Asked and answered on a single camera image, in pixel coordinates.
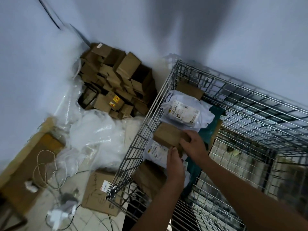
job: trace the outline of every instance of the yellow warning sticker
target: yellow warning sticker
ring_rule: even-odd
[[[118,96],[116,95],[116,96],[114,96],[113,100],[114,100],[116,103],[118,103],[121,99],[120,99],[120,97],[118,97]]]
[[[115,107],[116,105],[114,103],[112,103],[112,101],[110,101],[109,103],[112,107]]]

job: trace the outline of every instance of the white wall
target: white wall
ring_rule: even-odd
[[[1,172],[55,111],[81,40],[60,31],[38,0],[1,0],[0,42]]]
[[[148,63],[179,54],[308,105],[308,0],[51,1],[91,41]]]

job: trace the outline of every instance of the wire cage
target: wire cage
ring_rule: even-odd
[[[131,175],[163,113],[161,103],[183,78],[204,90],[202,100],[226,110],[210,157],[239,178],[308,219],[308,111],[213,71],[177,61],[131,144],[108,191],[108,199],[137,220],[150,203]],[[115,202],[124,191],[121,203]],[[129,212],[125,204],[137,212]],[[245,230],[241,218],[210,178],[201,172],[170,226],[175,230]]]

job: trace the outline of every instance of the person's forearm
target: person's forearm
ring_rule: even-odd
[[[165,231],[183,186],[167,181],[131,231]]]
[[[308,222],[300,215],[286,210],[209,157],[202,162],[202,170],[233,206],[248,230],[308,230]]]

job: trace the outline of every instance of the metal wire basket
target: metal wire basket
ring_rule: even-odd
[[[210,157],[263,193],[291,205],[308,218],[308,111],[258,92],[251,85],[207,67],[177,61],[133,140],[108,192],[108,199],[131,218],[126,206],[140,214],[149,198],[131,179],[142,153],[159,125],[160,104],[183,78],[204,90],[202,100],[226,110]],[[117,192],[126,194],[121,204]],[[170,225],[176,230],[245,230],[241,218],[204,173],[185,201],[179,201]]]

